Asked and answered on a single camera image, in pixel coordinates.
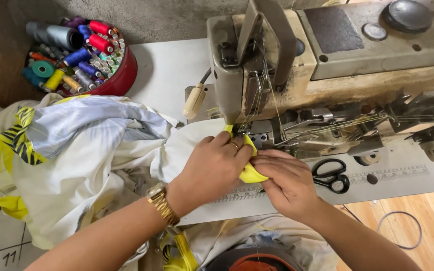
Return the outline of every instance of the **watch band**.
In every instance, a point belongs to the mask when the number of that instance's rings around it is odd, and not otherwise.
[[[148,202],[157,208],[157,210],[160,212],[160,215],[169,225],[175,226],[180,222],[180,218],[177,217],[172,208],[170,208],[168,205],[165,188],[162,189],[162,191],[153,199],[148,198]]]

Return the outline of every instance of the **gold watch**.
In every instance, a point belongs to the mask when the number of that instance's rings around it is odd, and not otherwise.
[[[166,194],[166,187],[160,182],[147,190],[147,200],[157,208],[168,225],[175,226],[180,222],[180,218],[177,217],[172,208],[168,205]]]

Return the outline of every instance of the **sewing machine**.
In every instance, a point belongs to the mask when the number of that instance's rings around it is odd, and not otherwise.
[[[412,0],[282,10],[207,21],[214,84],[189,95],[189,122],[225,118],[258,149],[305,161],[379,161],[393,139],[434,161],[434,10]]]

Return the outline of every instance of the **scissors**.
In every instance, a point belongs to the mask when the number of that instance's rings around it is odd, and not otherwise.
[[[332,171],[329,171],[329,172],[326,172],[323,174],[317,173],[317,170],[322,165],[327,164],[327,163],[332,163],[332,162],[339,163],[341,165],[341,168],[335,169],[335,170],[332,170]],[[319,163],[317,163],[314,166],[314,169],[312,170],[312,177],[313,177],[312,179],[314,180],[315,184],[325,186],[336,194],[344,194],[349,190],[349,185],[350,185],[348,177],[346,175],[342,174],[345,171],[346,171],[346,163],[344,163],[343,161],[341,161],[339,159],[335,159],[335,158],[326,159],[326,160],[320,161]],[[334,177],[334,178],[330,181],[319,180],[319,179],[325,179],[325,178],[329,178],[329,177]],[[335,190],[333,188],[333,184],[336,182],[342,182],[343,187],[341,190]]]

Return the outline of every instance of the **ring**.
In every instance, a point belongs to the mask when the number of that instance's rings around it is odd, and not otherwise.
[[[232,144],[232,145],[234,145],[236,148],[237,148],[237,151],[239,151],[240,150],[240,148],[239,148],[239,146],[237,145],[237,144],[235,144],[234,142],[229,142],[229,144]]]

